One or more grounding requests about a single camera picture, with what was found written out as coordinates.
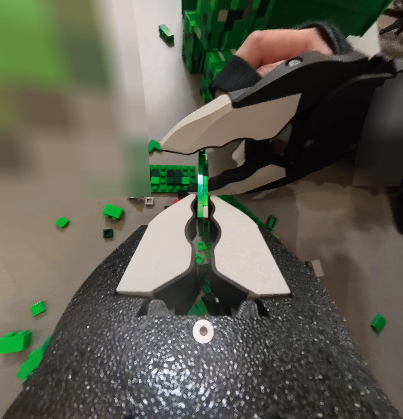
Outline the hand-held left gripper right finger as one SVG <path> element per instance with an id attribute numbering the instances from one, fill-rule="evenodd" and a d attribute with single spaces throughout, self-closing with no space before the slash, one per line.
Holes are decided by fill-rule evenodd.
<path id="1" fill-rule="evenodd" d="M 259 226 L 218 196 L 210 196 L 217 229 L 209 272 L 213 294 L 237 311 L 243 301 L 291 294 Z"/>

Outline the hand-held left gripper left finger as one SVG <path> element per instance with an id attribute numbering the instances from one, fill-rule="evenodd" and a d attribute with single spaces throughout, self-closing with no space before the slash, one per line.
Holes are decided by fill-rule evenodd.
<path id="1" fill-rule="evenodd" d="M 192 243 L 196 197 L 186 196 L 147 225 L 117 293 L 163 301 L 176 315 L 189 312 L 200 291 Z"/>

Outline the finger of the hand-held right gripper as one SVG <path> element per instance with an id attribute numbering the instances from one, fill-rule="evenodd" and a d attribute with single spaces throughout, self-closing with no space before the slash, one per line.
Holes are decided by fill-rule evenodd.
<path id="1" fill-rule="evenodd" d="M 242 165 L 211 176 L 208 181 L 209 195 L 239 195 L 280 180 L 286 170 L 277 165 L 249 167 Z"/>
<path id="2" fill-rule="evenodd" d="M 161 149 L 190 155 L 237 139 L 273 138 L 295 115 L 300 97 L 299 93 L 234 108 L 229 96 L 222 95 L 178 122 L 161 140 Z"/>

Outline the green mosaic brick cube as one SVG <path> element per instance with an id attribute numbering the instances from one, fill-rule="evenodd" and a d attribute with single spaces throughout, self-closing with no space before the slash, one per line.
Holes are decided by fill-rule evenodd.
<path id="1" fill-rule="evenodd" d="M 203 149 L 198 154 L 197 227 L 199 237 L 204 241 L 208 239 L 210 232 L 208 179 L 208 152 Z"/>

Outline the tall green mosaic brick build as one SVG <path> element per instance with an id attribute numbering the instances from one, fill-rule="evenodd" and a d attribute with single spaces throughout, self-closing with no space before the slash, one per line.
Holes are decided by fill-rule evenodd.
<path id="1" fill-rule="evenodd" d="M 201 75 L 200 95 L 210 102 L 210 85 L 251 32 L 266 28 L 275 1 L 183 0 L 182 57 Z"/>

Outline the grey desk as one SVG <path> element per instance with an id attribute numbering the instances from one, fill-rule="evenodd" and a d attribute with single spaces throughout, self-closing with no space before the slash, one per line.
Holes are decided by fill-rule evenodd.
<path id="1" fill-rule="evenodd" d="M 180 1 L 105 4 L 136 18 L 149 136 L 163 134 L 201 105 L 197 76 L 188 74 L 179 42 Z M 302 261 L 319 260 L 329 292 L 378 384 L 403 417 L 403 237 L 385 191 L 351 185 L 338 163 L 261 198 L 238 198 L 256 215 L 278 217 L 277 236 Z M 31 330 L 37 348 L 53 331 L 88 276 L 171 198 L 142 208 L 126 198 L 115 237 L 102 238 L 103 200 L 0 202 L 0 337 Z"/>

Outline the person's right hand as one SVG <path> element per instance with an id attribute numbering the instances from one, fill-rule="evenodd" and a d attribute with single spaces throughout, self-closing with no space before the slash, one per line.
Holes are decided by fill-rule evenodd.
<path id="1" fill-rule="evenodd" d="M 307 52 L 334 53 L 317 28 L 306 28 L 252 32 L 235 55 L 264 77 L 286 60 Z"/>

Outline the loose small green bricks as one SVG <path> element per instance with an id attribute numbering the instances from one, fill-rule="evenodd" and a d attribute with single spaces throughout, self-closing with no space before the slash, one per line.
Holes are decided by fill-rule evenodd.
<path id="1" fill-rule="evenodd" d="M 233 55 L 221 70 L 215 76 L 209 89 L 212 95 L 225 94 L 231 91 L 236 91 L 241 88 L 251 87 L 261 79 L 261 76 L 251 68 L 240 57 Z M 205 342 L 213 332 L 213 326 L 207 324 L 204 319 L 199 319 L 199 324 L 195 325 L 195 334 L 200 338 L 202 344 Z M 30 345 L 31 340 L 30 331 L 20 331 L 7 333 L 4 337 L 0 338 L 0 354 L 16 353 L 26 349 Z"/>

